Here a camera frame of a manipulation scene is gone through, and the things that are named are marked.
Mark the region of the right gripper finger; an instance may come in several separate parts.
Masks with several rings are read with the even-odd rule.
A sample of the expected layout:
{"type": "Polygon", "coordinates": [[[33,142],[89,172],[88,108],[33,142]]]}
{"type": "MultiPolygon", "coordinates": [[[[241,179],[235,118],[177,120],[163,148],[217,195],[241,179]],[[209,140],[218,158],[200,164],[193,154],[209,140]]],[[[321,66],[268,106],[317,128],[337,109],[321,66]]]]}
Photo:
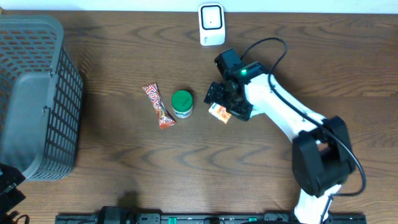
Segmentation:
{"type": "Polygon", "coordinates": [[[227,112],[242,121],[248,121],[251,116],[252,106],[234,106],[228,108],[227,112]]]}
{"type": "Polygon", "coordinates": [[[204,102],[206,104],[220,103],[223,101],[223,84],[213,82],[205,96],[204,102]]]}

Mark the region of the orange snack packet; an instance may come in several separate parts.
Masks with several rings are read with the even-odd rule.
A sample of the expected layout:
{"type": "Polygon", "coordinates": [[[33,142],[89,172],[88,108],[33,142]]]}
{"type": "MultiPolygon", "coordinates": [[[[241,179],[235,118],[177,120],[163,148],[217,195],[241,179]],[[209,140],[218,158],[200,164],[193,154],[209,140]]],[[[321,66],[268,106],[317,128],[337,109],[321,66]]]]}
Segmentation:
{"type": "Polygon", "coordinates": [[[226,111],[224,106],[221,106],[217,103],[213,103],[208,112],[224,124],[227,124],[229,119],[232,117],[232,115],[226,111]]]}

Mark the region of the green lid jar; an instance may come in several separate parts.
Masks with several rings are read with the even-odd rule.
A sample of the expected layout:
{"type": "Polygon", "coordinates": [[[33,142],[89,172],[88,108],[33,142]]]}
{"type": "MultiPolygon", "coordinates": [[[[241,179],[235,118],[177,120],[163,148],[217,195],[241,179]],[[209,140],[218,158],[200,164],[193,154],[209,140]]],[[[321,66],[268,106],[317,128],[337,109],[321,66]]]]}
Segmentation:
{"type": "Polygon", "coordinates": [[[193,111],[193,97],[185,90],[176,91],[172,96],[172,108],[178,118],[187,118],[193,111]]]}

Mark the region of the red chocolate bar wrapper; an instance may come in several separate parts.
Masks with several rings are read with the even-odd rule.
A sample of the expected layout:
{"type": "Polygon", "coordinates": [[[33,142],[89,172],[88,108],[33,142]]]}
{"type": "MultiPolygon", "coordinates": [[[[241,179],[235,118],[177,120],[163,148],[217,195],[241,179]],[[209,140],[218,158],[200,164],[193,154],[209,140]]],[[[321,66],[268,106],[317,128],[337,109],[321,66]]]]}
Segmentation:
{"type": "Polygon", "coordinates": [[[154,107],[155,112],[157,113],[160,129],[169,128],[173,126],[176,123],[176,121],[164,106],[158,84],[156,82],[147,84],[144,85],[142,89],[150,99],[152,106],[154,107]]]}

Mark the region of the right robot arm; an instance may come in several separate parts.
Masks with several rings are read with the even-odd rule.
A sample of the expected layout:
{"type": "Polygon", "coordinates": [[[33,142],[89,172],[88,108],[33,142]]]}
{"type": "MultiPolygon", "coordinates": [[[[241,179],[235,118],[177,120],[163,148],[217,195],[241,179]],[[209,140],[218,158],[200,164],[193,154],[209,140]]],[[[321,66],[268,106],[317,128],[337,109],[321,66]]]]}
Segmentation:
{"type": "Polygon", "coordinates": [[[348,128],[338,116],[326,118],[286,91],[259,62],[216,60],[222,83],[213,82],[205,103],[248,121],[265,114],[292,143],[292,171],[300,186],[294,216],[300,223],[322,223],[333,198],[358,169],[348,128]]]}

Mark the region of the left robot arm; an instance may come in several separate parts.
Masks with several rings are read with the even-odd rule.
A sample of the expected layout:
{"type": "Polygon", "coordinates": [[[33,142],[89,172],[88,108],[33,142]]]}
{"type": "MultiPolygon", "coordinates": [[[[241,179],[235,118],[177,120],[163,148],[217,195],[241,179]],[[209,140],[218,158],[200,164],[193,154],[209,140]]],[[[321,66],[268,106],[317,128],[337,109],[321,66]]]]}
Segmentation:
{"type": "Polygon", "coordinates": [[[1,164],[1,224],[18,224],[21,218],[24,224],[29,224],[28,215],[20,215],[18,211],[9,213],[25,199],[25,195],[17,189],[24,181],[25,177],[19,169],[1,164]]]}

